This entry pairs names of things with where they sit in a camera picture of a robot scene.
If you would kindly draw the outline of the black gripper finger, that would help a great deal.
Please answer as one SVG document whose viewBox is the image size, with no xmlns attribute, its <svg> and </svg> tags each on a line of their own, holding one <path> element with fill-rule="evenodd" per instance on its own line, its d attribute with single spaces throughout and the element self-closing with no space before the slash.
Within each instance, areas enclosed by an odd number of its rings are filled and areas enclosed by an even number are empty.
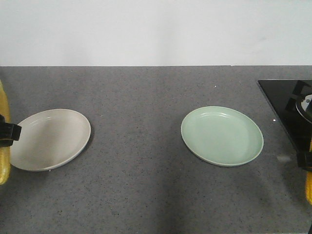
<svg viewBox="0 0 312 234">
<path fill-rule="evenodd" d="M 0 116 L 0 145 L 12 146 L 14 141 L 19 141 L 22 127 L 6 122 L 3 115 Z"/>
<path fill-rule="evenodd" d="M 297 153 L 297 165 L 305 171 L 311 171 L 312 153 L 307 151 Z"/>
</svg>

